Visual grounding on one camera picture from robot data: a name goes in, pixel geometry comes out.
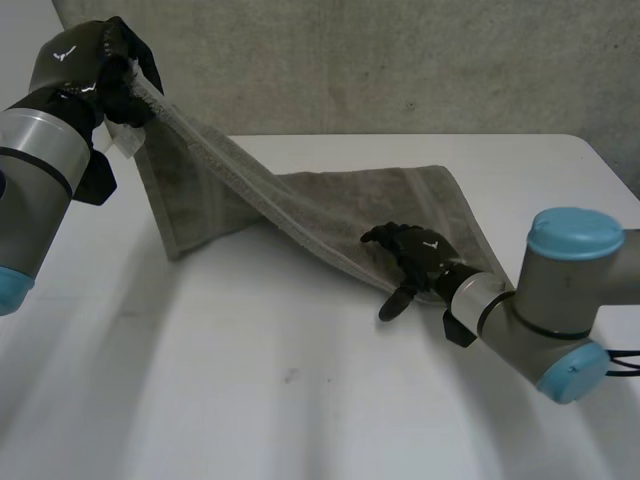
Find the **gray towel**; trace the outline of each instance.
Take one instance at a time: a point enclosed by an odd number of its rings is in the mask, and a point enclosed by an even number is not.
[[[135,159],[169,258],[266,218],[323,261],[393,292],[403,275],[391,255],[359,241],[393,221],[437,230],[466,263],[506,280],[446,168],[274,175],[222,133],[189,120],[142,75],[133,90],[157,113]],[[431,294],[419,299],[442,304]]]

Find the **robotic hand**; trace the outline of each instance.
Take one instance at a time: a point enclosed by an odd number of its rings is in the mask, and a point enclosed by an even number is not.
[[[71,200],[102,205],[116,189],[93,148],[104,118],[139,127],[153,112],[131,95],[130,62],[162,91],[153,55],[114,17],[45,44],[29,95],[0,113],[0,315],[17,310]]]
[[[380,310],[398,316],[418,292],[447,304],[446,337],[462,346],[481,338],[558,403],[591,391],[605,375],[640,376],[619,360],[640,351],[604,350],[589,338],[601,305],[640,304],[640,230],[577,208],[536,216],[516,291],[465,265],[437,232],[389,223],[365,233],[396,258],[405,281]],[[608,371],[609,362],[632,368]]]

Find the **concrete wall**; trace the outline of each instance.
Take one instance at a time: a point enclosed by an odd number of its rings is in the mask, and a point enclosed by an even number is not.
[[[569,133],[640,194],[635,0],[54,4],[65,26],[122,16],[230,134]]]

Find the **table surface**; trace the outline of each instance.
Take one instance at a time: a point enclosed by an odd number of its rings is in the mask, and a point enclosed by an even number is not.
[[[276,173],[446,166],[513,281],[540,210],[640,226],[640,203],[574,137],[237,141]],[[27,302],[0,320],[0,478],[638,476],[640,382],[555,405],[480,342],[446,342],[438,310],[376,324],[382,293],[268,225],[171,264],[133,161],[108,156],[118,191],[72,205]],[[637,348],[639,312],[603,309],[597,336]]]

